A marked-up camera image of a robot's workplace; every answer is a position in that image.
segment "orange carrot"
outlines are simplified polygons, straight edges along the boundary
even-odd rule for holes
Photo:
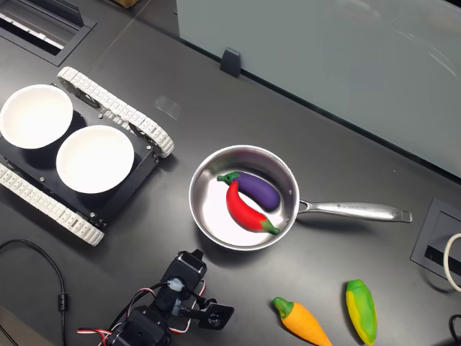
[[[282,323],[291,332],[314,345],[332,346],[320,324],[304,306],[279,297],[273,303]]]

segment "purple eggplant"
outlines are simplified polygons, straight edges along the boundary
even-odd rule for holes
[[[247,195],[263,209],[273,211],[280,205],[280,195],[272,185],[254,175],[243,172],[232,172],[218,176],[219,182],[227,185],[238,182],[238,191]]]

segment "toy eggplant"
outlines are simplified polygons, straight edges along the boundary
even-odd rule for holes
[[[361,280],[347,283],[346,304],[357,334],[367,346],[372,346],[377,334],[375,302],[368,287]]]
[[[272,302],[282,323],[294,334],[317,346],[332,346],[315,317],[299,303],[277,297]]]
[[[238,182],[238,191],[247,195],[264,210],[273,211],[280,205],[280,195],[277,190],[265,180],[243,172],[232,172],[218,176],[219,182],[231,185]]]

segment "saucepan handle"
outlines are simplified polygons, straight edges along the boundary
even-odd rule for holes
[[[350,218],[360,218],[371,221],[411,222],[413,216],[410,211],[401,210],[387,205],[370,203],[312,203],[300,200],[305,205],[304,210],[298,213],[325,213]]]

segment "green pepper stem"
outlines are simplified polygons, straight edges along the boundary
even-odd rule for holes
[[[278,233],[280,233],[280,230],[279,229],[276,229],[271,221],[269,221],[269,219],[267,218],[266,220],[264,221],[261,221],[260,222],[261,226],[262,226],[262,229],[264,229],[266,232],[270,233],[270,234],[273,234],[273,235],[278,235]]]
[[[291,301],[286,301],[283,298],[276,297],[272,303],[274,304],[275,308],[280,314],[281,319],[286,319],[290,314],[291,311],[293,310],[293,307],[295,306],[293,302]]]

